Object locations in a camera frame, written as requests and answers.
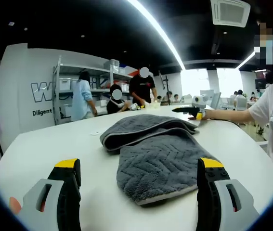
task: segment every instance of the metal shelving unit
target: metal shelving unit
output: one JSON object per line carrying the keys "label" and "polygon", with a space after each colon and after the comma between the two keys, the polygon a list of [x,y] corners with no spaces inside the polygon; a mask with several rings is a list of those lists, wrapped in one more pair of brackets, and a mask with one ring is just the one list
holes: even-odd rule
{"label": "metal shelving unit", "polygon": [[[59,56],[57,65],[53,68],[53,77],[52,77],[52,103],[53,103],[53,114],[54,114],[54,121],[55,124],[62,124],[69,122],[69,117],[62,117],[60,111],[60,99],[59,97],[62,96],[72,96],[73,90],[60,90],[59,89],[59,80],[60,75],[75,75],[78,79],[78,76],[81,72],[87,71],[91,77],[96,78],[109,78],[110,84],[114,83],[114,79],[118,80],[126,80],[130,81],[132,79],[131,76],[114,73],[113,70],[107,70],[97,67],[90,67],[90,66],[82,66],[82,65],[74,65],[74,64],[66,64],[61,62],[61,56]],[[100,81],[97,81],[97,88],[98,89],[91,89],[91,93],[93,95],[101,95],[103,93],[108,93],[109,89],[99,89]],[[123,94],[129,94],[128,91],[123,91]]]}

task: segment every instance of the folded towel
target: folded towel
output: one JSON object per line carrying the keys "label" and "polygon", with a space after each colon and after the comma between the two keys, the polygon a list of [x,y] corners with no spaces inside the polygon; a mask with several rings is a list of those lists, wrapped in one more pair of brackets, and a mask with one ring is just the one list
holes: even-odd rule
{"label": "folded towel", "polygon": [[120,149],[117,184],[138,205],[197,188],[197,161],[212,156],[192,137],[197,126],[173,117],[126,117],[101,135],[109,150]]}

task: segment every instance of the ceiling light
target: ceiling light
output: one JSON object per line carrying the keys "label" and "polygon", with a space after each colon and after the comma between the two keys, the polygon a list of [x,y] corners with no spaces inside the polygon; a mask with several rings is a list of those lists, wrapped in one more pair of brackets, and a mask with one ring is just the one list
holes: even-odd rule
{"label": "ceiling light", "polygon": [[127,0],[129,3],[131,3],[139,12],[144,15],[148,21],[151,23],[151,25],[157,30],[157,32],[160,34],[160,36],[164,39],[166,44],[168,45],[171,52],[174,54],[175,58],[177,59],[180,67],[182,70],[185,70],[184,64],[176,51],[174,45],[171,43],[170,39],[166,35],[165,31],[161,28],[159,23],[154,19],[154,17],[146,10],[146,8],[143,7],[137,0]]}
{"label": "ceiling light", "polygon": [[256,70],[256,71],[254,71],[254,72],[264,72],[264,71],[267,71],[267,69]]}
{"label": "ceiling light", "polygon": [[251,58],[253,58],[253,56],[255,55],[255,51],[253,51],[252,54],[250,54],[238,67],[236,67],[235,69],[239,69],[240,67],[242,67],[247,61],[249,61]]}

